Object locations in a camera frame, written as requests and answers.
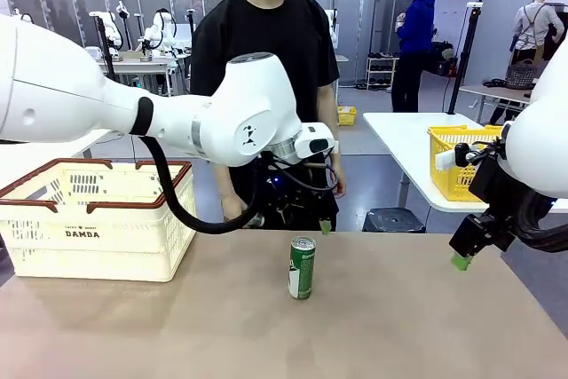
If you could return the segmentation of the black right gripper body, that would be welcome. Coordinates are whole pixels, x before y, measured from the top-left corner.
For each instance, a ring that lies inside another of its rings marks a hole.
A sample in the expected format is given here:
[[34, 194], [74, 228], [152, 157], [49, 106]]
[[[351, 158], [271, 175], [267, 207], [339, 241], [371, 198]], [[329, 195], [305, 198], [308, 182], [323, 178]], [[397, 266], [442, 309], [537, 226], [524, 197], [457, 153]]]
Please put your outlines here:
[[508, 224], [492, 215], [468, 214], [449, 241], [449, 246], [461, 257], [474, 257], [488, 246], [507, 251], [515, 235]]

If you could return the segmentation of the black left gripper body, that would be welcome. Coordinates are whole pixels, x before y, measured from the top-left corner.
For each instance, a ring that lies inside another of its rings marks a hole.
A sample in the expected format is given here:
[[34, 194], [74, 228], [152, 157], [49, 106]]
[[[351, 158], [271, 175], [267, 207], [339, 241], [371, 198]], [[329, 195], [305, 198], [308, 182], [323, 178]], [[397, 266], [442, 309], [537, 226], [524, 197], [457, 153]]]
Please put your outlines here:
[[326, 167], [308, 162], [283, 170], [268, 170], [265, 181], [266, 224], [320, 224], [331, 222], [331, 191]]

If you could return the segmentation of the person's right hand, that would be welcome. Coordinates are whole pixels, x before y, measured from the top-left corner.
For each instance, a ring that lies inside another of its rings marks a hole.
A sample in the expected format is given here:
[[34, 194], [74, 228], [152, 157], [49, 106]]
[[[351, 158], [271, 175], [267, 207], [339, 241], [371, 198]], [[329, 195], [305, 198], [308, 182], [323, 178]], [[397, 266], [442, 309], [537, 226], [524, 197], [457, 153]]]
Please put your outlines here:
[[221, 206], [225, 222], [239, 217], [248, 208], [248, 205], [235, 193], [223, 195]]

